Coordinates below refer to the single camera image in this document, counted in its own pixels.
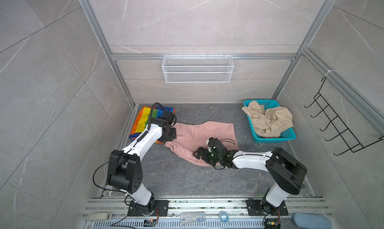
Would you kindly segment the beige shorts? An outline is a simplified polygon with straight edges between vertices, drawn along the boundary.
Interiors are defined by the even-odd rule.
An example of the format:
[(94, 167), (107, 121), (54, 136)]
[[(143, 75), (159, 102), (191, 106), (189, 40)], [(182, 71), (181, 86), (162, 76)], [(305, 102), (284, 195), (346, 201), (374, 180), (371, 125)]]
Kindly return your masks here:
[(265, 109), (264, 105), (252, 101), (242, 111), (251, 120), (255, 134), (264, 138), (280, 137), (284, 131), (294, 126), (293, 115), (286, 107)]

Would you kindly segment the pink shorts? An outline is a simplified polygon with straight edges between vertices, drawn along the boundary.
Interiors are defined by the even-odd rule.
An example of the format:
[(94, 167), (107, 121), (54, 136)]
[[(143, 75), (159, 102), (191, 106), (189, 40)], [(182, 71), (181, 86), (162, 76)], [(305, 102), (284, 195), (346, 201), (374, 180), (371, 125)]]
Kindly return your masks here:
[(228, 150), (238, 150), (239, 145), (235, 136), (234, 125), (231, 123), (208, 121), (198, 125), (177, 123), (175, 125), (177, 138), (165, 143), (172, 152), (180, 158), (198, 165), (209, 166), (202, 159), (193, 156), (199, 147), (207, 148), (207, 141), (212, 138), (224, 139), (223, 145)]

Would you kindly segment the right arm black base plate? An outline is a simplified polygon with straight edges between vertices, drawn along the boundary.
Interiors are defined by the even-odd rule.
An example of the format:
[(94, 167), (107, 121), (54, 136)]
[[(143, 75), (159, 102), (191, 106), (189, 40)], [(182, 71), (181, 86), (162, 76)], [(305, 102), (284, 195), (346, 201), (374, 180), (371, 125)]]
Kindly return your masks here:
[(288, 216), (289, 212), (285, 201), (281, 203), (279, 207), (274, 207), (265, 200), (246, 200), (246, 208), (249, 216)]

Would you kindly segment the teal plastic laundry basket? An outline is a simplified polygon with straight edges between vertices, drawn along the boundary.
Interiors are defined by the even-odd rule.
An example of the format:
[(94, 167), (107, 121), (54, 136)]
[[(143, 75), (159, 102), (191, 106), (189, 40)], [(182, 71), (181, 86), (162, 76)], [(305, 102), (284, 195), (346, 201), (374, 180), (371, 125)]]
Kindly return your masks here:
[[(266, 99), (245, 100), (244, 101), (244, 106), (248, 106), (248, 104), (250, 102), (252, 102), (252, 101), (256, 101), (260, 105), (264, 105), (265, 109), (274, 108), (274, 107), (280, 106), (277, 101), (275, 101), (275, 100), (266, 100)], [(294, 140), (296, 138), (296, 135), (295, 135), (295, 133), (293, 131), (293, 128), (290, 128), (290, 129), (284, 131), (280, 135), (280, 137), (264, 138), (264, 137), (258, 136), (257, 134), (255, 134), (254, 129), (251, 126), (251, 120), (248, 118), (248, 116), (247, 116), (247, 119), (248, 119), (248, 122), (249, 122), (249, 127), (250, 127), (250, 131), (251, 131), (251, 134), (252, 134), (252, 138), (253, 138), (253, 141), (255, 143), (281, 143), (283, 141)]]

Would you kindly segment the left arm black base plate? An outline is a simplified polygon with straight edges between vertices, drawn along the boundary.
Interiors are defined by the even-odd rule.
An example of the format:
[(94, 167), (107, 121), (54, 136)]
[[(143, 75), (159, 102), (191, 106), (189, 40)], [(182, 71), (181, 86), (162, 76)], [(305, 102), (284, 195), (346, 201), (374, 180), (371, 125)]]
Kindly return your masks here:
[(157, 216), (166, 217), (169, 210), (169, 201), (167, 200), (155, 200), (150, 201), (147, 206), (136, 204), (133, 201), (130, 202), (128, 216), (129, 217), (149, 217)]

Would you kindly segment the rainbow striped shorts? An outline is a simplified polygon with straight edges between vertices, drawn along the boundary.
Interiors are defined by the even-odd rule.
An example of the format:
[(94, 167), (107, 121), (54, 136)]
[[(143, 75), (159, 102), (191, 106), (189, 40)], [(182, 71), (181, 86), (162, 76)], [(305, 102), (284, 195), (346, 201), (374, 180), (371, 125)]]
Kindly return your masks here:
[[(130, 131), (129, 139), (134, 141), (146, 128), (148, 124), (148, 119), (150, 115), (150, 107), (144, 106), (141, 111), (138, 113), (138, 116), (136, 117), (134, 124), (132, 126), (132, 129)], [(163, 114), (163, 111), (161, 110), (161, 107), (159, 105), (156, 105), (152, 117), (159, 118)]]

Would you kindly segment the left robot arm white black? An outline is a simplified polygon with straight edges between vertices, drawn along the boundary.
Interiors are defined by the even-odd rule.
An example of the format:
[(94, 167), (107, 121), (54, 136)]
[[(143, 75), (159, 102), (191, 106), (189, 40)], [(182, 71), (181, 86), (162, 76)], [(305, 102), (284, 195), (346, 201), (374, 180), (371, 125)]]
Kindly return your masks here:
[(98, 167), (108, 166), (106, 184), (112, 188), (94, 185), (104, 191), (124, 193), (131, 198), (129, 212), (138, 210), (140, 214), (150, 216), (157, 209), (153, 193), (143, 183), (142, 159), (157, 141), (164, 143), (177, 138), (176, 122), (173, 112), (155, 102), (143, 132), (122, 150), (113, 150), (109, 161)]

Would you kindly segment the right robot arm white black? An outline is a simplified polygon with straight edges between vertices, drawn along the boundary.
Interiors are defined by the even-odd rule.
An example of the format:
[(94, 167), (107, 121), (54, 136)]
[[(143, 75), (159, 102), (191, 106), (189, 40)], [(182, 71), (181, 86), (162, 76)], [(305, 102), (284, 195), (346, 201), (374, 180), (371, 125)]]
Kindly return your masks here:
[(221, 169), (256, 169), (267, 171), (275, 180), (262, 200), (246, 200), (250, 216), (272, 215), (286, 216), (285, 200), (298, 195), (304, 187), (307, 168), (292, 155), (280, 147), (268, 152), (244, 152), (228, 150), (223, 142), (211, 137), (207, 148), (199, 147), (193, 156), (212, 167), (221, 165)]

